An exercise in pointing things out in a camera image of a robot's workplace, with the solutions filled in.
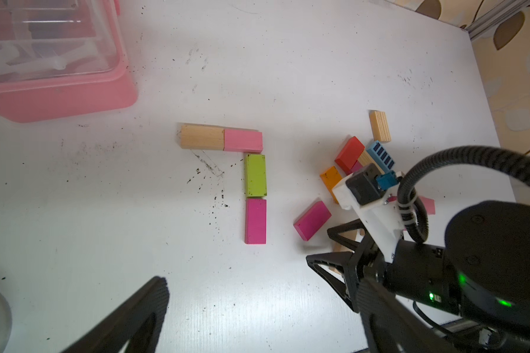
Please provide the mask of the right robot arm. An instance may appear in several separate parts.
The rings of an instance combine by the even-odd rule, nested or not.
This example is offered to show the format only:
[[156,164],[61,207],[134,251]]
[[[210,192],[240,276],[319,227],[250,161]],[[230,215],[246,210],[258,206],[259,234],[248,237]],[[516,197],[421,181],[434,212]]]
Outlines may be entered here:
[[354,221],[332,227],[340,252],[308,266],[362,319],[371,352],[530,352],[530,206],[483,201],[428,243],[416,184],[446,166],[479,166],[530,188],[530,156],[492,146],[432,154],[405,174],[370,163],[334,196]]

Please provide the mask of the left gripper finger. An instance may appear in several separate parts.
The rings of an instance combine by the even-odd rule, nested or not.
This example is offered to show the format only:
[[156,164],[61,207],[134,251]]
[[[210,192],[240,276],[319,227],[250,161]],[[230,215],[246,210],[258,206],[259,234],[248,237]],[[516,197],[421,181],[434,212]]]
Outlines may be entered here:
[[154,352],[169,304],[166,279],[153,277],[66,352]]

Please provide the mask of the green block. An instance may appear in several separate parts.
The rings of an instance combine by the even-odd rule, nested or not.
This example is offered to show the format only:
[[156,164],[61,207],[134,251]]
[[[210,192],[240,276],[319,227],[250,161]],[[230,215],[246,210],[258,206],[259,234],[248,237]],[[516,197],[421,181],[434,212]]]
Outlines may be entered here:
[[249,198],[267,195],[266,158],[263,154],[247,154],[245,157],[245,193]]

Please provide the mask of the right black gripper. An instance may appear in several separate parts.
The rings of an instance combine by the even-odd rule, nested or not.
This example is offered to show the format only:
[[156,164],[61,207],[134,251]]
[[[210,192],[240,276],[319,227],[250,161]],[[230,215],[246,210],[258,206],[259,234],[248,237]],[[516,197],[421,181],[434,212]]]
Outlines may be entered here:
[[[334,252],[310,254],[306,263],[360,313],[371,352],[423,352],[424,325],[377,281],[375,269],[382,254],[372,238],[363,238],[366,234],[360,219],[329,228]],[[344,244],[334,235],[345,238]],[[350,248],[350,242],[356,242],[356,248]]]

